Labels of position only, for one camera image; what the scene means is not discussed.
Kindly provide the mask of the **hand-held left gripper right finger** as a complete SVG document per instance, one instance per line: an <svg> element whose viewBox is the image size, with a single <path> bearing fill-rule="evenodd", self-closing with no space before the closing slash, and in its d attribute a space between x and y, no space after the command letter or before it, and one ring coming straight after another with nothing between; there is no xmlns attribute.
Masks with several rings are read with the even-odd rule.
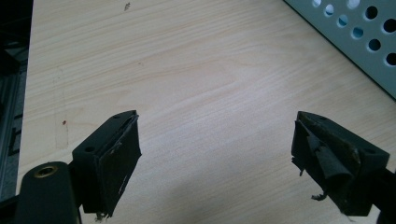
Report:
<svg viewBox="0 0 396 224"><path fill-rule="evenodd" d="M330 119L300 111L291 155L322 188L314 200L330 198L347 216L366 217L372 206L390 215L388 152Z"/></svg>

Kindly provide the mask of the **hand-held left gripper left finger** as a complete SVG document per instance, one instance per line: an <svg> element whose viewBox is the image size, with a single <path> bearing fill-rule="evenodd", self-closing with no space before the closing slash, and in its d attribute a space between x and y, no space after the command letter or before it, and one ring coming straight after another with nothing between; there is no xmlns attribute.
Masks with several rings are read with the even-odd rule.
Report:
<svg viewBox="0 0 396 224"><path fill-rule="evenodd" d="M111 116L72 152L83 210L111 217L141 157L138 114Z"/></svg>

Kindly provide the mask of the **grey perforated plastic basket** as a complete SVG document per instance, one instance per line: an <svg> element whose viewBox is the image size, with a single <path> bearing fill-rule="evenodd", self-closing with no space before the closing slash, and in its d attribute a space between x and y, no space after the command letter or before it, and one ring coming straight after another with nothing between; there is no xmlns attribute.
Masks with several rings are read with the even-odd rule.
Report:
<svg viewBox="0 0 396 224"><path fill-rule="evenodd" d="M396 100L396 0L284 0Z"/></svg>

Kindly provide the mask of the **aluminium frame rail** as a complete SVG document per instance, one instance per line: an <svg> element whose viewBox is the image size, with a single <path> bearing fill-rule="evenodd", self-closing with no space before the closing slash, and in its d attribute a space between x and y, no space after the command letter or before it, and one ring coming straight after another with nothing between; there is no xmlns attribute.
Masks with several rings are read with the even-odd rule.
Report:
<svg viewBox="0 0 396 224"><path fill-rule="evenodd" d="M15 103L20 78L0 77L0 202L16 194L19 154L15 147Z"/></svg>

